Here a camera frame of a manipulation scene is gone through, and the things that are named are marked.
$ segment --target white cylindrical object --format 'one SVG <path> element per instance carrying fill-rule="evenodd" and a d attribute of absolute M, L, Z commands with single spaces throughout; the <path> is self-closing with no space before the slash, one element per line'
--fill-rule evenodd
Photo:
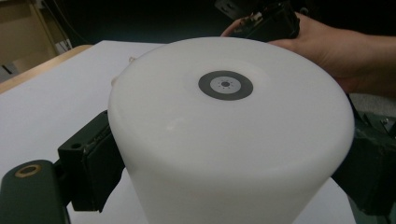
<path fill-rule="evenodd" d="M 344 159 L 354 127 L 322 69 L 231 37 L 136 59 L 108 114 L 150 224 L 291 223 Z"/>

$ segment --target white surface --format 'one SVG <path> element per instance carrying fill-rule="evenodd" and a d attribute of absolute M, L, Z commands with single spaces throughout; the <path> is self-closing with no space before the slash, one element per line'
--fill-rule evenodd
<path fill-rule="evenodd" d="M 56 161 L 57 147 L 107 109 L 111 79 L 129 58 L 158 46 L 104 41 L 1 94 L 0 176 L 26 161 Z M 147 223 L 126 172 L 102 214 L 68 208 L 74 224 Z M 329 180 L 294 223 L 355 222 L 346 195 Z"/>
<path fill-rule="evenodd" d="M 217 71 L 246 77 L 253 92 L 235 101 L 206 95 L 199 80 Z M 241 38 L 158 48 L 124 70 L 109 102 L 152 224 L 290 224 L 341 164 L 354 133 L 349 101 L 327 73 Z"/>

